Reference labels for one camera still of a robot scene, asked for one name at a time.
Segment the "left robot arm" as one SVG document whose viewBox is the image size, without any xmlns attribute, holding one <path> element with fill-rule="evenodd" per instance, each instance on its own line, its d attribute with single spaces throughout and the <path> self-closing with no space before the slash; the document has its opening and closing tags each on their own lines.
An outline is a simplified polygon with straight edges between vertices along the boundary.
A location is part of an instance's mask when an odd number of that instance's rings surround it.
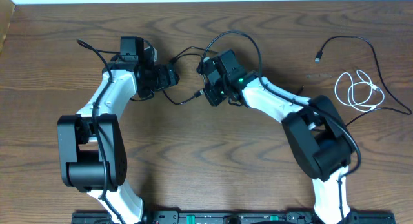
<svg viewBox="0 0 413 224">
<path fill-rule="evenodd" d="M 119 51 L 103 64 L 101 84 L 89 102 L 57 122 L 61 178 L 98 200 L 111 222 L 144 223 L 144 201 L 126 180 L 119 120 L 129 101 L 152 99 L 179 78 L 171 66 L 157 63 L 149 41 L 136 36 L 121 37 Z"/>
</svg>

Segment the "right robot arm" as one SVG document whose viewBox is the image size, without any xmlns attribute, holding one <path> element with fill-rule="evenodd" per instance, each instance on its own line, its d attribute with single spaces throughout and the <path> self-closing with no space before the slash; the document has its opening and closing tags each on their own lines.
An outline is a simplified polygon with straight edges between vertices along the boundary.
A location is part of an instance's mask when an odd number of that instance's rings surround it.
<svg viewBox="0 0 413 224">
<path fill-rule="evenodd" d="M 314 212 L 322 223 L 347 223 L 346 177 L 351 155 L 360 150 L 335 106 L 326 96 L 313 99 L 275 86 L 261 72 L 247 72 L 233 50 L 203 55 L 197 72 L 206 78 L 212 106 L 224 100 L 264 112 L 281 123 L 293 156 L 312 179 Z"/>
</svg>

